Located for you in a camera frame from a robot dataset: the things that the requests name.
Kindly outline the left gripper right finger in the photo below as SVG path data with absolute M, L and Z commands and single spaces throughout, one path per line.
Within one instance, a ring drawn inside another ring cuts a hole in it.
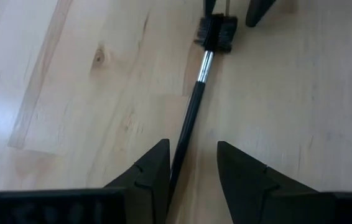
M 319 192 L 217 144 L 221 186 L 234 224 L 352 224 L 352 192 Z

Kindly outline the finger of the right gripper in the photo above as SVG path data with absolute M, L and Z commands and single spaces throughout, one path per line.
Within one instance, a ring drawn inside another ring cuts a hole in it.
M 246 14 L 246 26 L 255 27 L 275 2 L 276 0 L 250 0 Z
M 203 12 L 204 16 L 209 16 L 213 13 L 216 0 L 203 0 Z

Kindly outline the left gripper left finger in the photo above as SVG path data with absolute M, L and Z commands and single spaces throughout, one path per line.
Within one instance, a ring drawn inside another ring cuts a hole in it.
M 169 180 L 162 139 L 102 188 L 0 192 L 0 224 L 164 224 Z

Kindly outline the black comb-head makeup brush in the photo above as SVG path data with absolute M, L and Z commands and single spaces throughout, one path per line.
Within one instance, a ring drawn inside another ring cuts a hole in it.
M 194 43 L 203 47 L 204 54 L 197 80 L 188 103 L 187 112 L 185 113 L 182 130 L 170 170 L 168 203 L 172 201 L 177 186 L 214 55 L 216 53 L 228 54 L 231 52 L 232 41 L 237 26 L 238 18 L 228 14 L 211 14 L 200 19 L 197 37 Z

